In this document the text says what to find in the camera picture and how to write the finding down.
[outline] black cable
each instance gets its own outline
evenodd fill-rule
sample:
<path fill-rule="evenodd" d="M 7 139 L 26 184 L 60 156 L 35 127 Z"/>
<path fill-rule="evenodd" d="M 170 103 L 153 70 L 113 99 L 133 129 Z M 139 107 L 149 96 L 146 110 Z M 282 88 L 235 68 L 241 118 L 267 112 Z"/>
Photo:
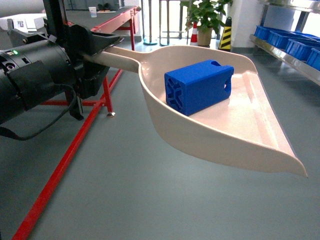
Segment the black cable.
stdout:
<path fill-rule="evenodd" d="M 49 127 L 51 127 L 64 114 L 66 114 L 76 104 L 76 102 L 77 102 L 77 94 L 76 94 L 74 88 L 72 86 L 70 86 L 70 85 L 67 85 L 67 84 L 56 84 L 55 86 L 60 88 L 60 90 L 62 90 L 63 92 L 71 91 L 72 95 L 73 95 L 72 101 L 69 104 L 69 106 L 65 110 L 63 110 L 62 113 L 60 113 L 60 115 L 58 117 L 56 117 L 51 123 L 49 123 L 45 127 L 41 128 L 40 130 L 38 130 L 37 132 L 35 132 L 35 133 L 33 133 L 33 134 L 29 135 L 29 136 L 18 136 L 17 134 L 15 134 L 10 129 L 0 126 L 0 136 L 4 136 L 4 137 L 11 138 L 11 139 L 14 139 L 14 140 L 19 140 L 19 141 L 26 141 L 26 140 L 34 138 L 35 136 L 37 136 L 40 133 L 42 133 L 44 130 L 46 130 Z"/>

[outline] metal shelf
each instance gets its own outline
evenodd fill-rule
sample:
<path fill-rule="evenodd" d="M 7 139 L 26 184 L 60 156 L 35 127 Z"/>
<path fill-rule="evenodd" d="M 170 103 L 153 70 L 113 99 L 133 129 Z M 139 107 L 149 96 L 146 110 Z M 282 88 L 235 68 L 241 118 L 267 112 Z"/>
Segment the metal shelf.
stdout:
<path fill-rule="evenodd" d="M 264 40 L 257 38 L 254 35 L 250 35 L 250 40 L 259 48 L 263 49 L 270 55 L 281 60 L 285 64 L 288 64 L 293 69 L 300 72 L 302 75 L 306 76 L 308 79 L 312 80 L 320 86 L 320 71 L 317 69 L 305 64 L 303 61 L 300 61 L 293 56 L 287 54 L 285 51 L 276 48 Z"/>
<path fill-rule="evenodd" d="M 320 1 L 313 0 L 258 0 L 261 4 L 320 14 Z"/>

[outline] red metal frame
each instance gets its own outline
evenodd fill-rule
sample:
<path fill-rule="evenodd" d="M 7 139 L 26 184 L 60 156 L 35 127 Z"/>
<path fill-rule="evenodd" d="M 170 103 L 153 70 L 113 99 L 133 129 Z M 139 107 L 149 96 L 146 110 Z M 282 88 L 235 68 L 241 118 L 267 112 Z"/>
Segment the red metal frame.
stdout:
<path fill-rule="evenodd" d="M 103 24 L 94 27 L 92 31 L 99 31 L 103 33 L 111 33 L 115 30 L 130 30 L 130 37 L 131 37 L 131 47 L 132 50 L 135 50 L 135 39 L 134 33 L 137 32 L 137 25 L 135 25 L 135 20 L 137 20 L 137 7 L 133 7 L 128 11 L 121 13 L 114 18 L 104 22 Z M 122 25 L 126 22 L 129 22 L 129 27 L 123 27 Z M 50 179 L 44 186 L 43 190 L 41 191 L 40 195 L 34 202 L 32 208 L 24 218 L 22 224 L 16 231 L 15 235 L 13 236 L 12 240 L 26 240 L 33 230 L 34 226 L 36 225 L 39 217 L 41 216 L 43 210 L 45 209 L 47 203 L 49 202 L 52 194 L 54 193 L 56 187 L 58 186 L 62 176 L 64 175 L 65 171 L 67 170 L 71 160 L 73 159 L 75 153 L 77 152 L 80 144 L 82 143 L 83 139 L 85 138 L 87 132 L 89 131 L 92 123 L 94 122 L 96 116 L 98 115 L 101 107 L 107 107 L 108 112 L 113 112 L 112 101 L 111 101 L 111 91 L 114 88 L 115 84 L 119 80 L 123 70 L 119 69 L 110 83 L 108 83 L 107 76 L 104 78 L 102 86 L 104 93 L 102 94 L 99 100 L 86 100 L 82 102 L 83 106 L 93 106 L 89 116 L 84 121 L 82 127 L 80 128 L 79 132 L 73 139 L 72 143 L 70 144 L 69 148 L 65 152 L 63 158 L 57 165 L 56 169 L 54 170 L 53 174 L 51 175 Z M 44 105 L 56 105 L 56 106 L 65 106 L 68 105 L 67 101 L 61 100 L 50 100 L 44 103 Z"/>

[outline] blue plastic bin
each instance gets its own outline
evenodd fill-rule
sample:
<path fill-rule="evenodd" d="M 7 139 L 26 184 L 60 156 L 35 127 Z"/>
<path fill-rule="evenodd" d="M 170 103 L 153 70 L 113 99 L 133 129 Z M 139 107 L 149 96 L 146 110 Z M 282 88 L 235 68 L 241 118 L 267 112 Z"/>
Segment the blue plastic bin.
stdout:
<path fill-rule="evenodd" d="M 313 40 L 316 40 L 316 41 L 320 42 L 320 37 L 319 36 L 315 36 L 315 35 L 312 35 L 312 34 L 299 32 L 299 31 L 295 31 L 294 33 L 297 34 L 297 35 L 301 35 L 301 36 L 304 36 L 306 38 L 313 39 Z"/>
<path fill-rule="evenodd" d="M 314 41 L 313 39 L 309 39 L 303 35 L 298 35 L 292 32 L 270 31 L 267 42 L 278 49 L 286 49 L 289 39 Z"/>
<path fill-rule="evenodd" d="M 258 39 L 267 41 L 267 40 L 268 40 L 268 37 L 269 37 L 270 31 L 282 32 L 282 33 L 286 33 L 286 32 L 287 32 L 287 31 L 285 31 L 285 30 L 276 29 L 276 28 L 271 28 L 271 27 L 256 26 L 254 35 L 255 35 Z"/>
<path fill-rule="evenodd" d="M 166 103 L 184 115 L 229 98 L 234 67 L 206 60 L 164 74 Z"/>
<path fill-rule="evenodd" d="M 285 52 L 295 57 L 296 59 L 299 59 L 300 61 L 306 61 L 311 54 L 312 48 L 320 48 L 320 42 L 301 39 L 289 39 L 289 43 L 285 49 Z"/>
<path fill-rule="evenodd" d="M 312 48 L 306 64 L 320 71 L 320 48 Z"/>

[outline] traffic cone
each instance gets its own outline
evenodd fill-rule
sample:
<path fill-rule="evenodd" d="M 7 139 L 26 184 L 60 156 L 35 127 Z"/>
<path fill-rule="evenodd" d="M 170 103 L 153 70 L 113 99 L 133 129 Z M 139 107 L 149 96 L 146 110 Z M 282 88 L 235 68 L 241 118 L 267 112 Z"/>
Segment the traffic cone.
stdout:
<path fill-rule="evenodd" d="M 193 23 L 193 30 L 190 40 L 190 46 L 198 46 L 198 30 L 197 30 L 197 22 Z"/>
<path fill-rule="evenodd" d="M 232 19 L 229 16 L 226 21 L 225 21 L 225 26 L 223 29 L 223 34 L 220 39 L 220 44 L 219 44 L 219 50 L 231 51 L 231 25 L 232 25 Z"/>

